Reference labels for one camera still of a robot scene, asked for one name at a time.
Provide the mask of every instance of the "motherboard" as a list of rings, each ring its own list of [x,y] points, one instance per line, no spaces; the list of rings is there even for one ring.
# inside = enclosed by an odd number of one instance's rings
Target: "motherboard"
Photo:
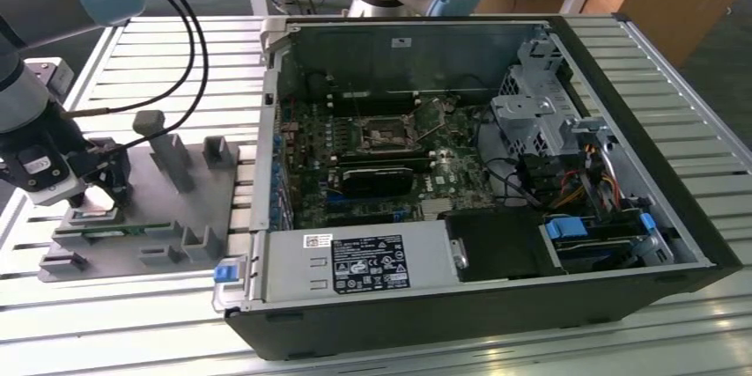
[[[495,203],[478,106],[450,93],[327,100],[290,98],[279,113],[297,229],[435,220]]]

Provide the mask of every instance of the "sticker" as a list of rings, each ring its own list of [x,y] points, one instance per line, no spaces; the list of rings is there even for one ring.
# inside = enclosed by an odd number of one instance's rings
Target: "sticker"
[[[34,175],[35,173],[41,173],[47,169],[50,169],[51,167],[53,167],[53,160],[47,156],[39,158],[38,160],[33,160],[29,163],[25,163],[25,169],[30,175]]]
[[[402,235],[331,243],[334,290],[339,294],[411,288]]]
[[[391,48],[409,48],[413,46],[413,39],[391,39]]]
[[[333,235],[330,233],[318,233],[303,237],[303,248],[329,247],[333,245]]]

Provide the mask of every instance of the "green circuit board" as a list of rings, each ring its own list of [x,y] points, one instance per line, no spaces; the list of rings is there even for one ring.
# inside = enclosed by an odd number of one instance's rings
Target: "green circuit board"
[[[427,205],[462,210],[494,204],[489,175],[471,141],[478,107],[457,107],[445,95],[422,95],[417,103],[407,114],[345,117],[335,116],[323,103],[283,103],[297,229],[422,221],[435,218],[427,216]],[[425,151],[431,159],[423,160],[431,167],[414,174],[409,194],[349,199],[339,190],[342,168],[333,158],[374,151]],[[366,167],[379,162],[375,159]]]

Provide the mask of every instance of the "yellow wire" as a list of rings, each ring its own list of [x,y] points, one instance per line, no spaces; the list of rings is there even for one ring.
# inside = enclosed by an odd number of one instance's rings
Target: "yellow wire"
[[[565,197],[561,202],[557,203],[557,205],[554,206],[554,209],[558,209],[565,204],[573,202],[579,197],[579,195],[583,194],[585,191],[586,191],[586,189],[583,187],[581,187],[575,191],[573,191],[573,193],[567,197]]]

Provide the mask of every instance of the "barcode sticker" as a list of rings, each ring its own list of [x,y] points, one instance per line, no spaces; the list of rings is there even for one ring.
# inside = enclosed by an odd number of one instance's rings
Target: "barcode sticker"
[[[303,237],[303,248],[318,248],[333,246],[333,234],[317,233]]]

